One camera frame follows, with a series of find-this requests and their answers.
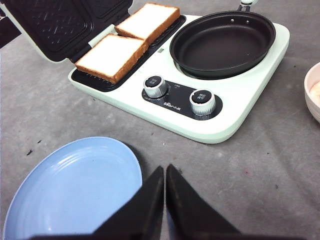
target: light blue plate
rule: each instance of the light blue plate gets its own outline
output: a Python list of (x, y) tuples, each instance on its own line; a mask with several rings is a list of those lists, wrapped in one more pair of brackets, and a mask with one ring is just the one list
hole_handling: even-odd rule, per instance
[(108, 137), (71, 142), (47, 156), (21, 184), (3, 238), (92, 233), (141, 185), (137, 158), (122, 142)]

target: gray floor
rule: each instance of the gray floor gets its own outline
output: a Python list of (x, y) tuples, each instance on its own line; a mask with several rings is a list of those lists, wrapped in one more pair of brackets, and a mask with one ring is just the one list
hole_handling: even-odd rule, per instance
[[(190, 15), (238, 6), (236, 0), (157, 2)], [(144, 3), (135, 0), (130, 11)], [(303, 86), (307, 71), (320, 62), (320, 2), (261, 0), (252, 10), (286, 26), (290, 45), (240, 129), (215, 145), (94, 100), (69, 83), (71, 63), (44, 60), (23, 36), (2, 48), (1, 229), (13, 195), (37, 163), (76, 139), (108, 136), (135, 149), (145, 178), (158, 165), (181, 168), (195, 190), (244, 233), (320, 239), (320, 124), (306, 107)], [(161, 239), (169, 239), (166, 215)]]

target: frying pan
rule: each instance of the frying pan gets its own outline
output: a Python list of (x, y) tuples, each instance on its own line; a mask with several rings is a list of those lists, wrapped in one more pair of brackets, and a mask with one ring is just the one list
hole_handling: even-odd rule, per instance
[(224, 79), (246, 72), (266, 56), (276, 29), (266, 17), (250, 12), (256, 0), (243, 2), (236, 11), (198, 18), (174, 36), (170, 54), (183, 72), (204, 80)]

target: white bowl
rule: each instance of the white bowl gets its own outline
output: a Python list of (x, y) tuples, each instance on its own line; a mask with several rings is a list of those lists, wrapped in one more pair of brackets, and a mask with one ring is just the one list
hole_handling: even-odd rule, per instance
[(310, 94), (311, 88), (320, 82), (320, 62), (314, 65), (304, 79), (304, 97), (306, 105), (312, 116), (320, 123), (320, 104), (315, 102)]

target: toast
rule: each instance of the toast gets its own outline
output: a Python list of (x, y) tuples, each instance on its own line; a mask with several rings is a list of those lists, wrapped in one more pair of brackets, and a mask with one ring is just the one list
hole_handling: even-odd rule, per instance
[(148, 2), (115, 30), (121, 36), (142, 39), (151, 45), (179, 17), (178, 7)]
[(78, 70), (116, 84), (148, 49), (142, 39), (134, 39), (108, 34), (82, 58), (75, 66)]

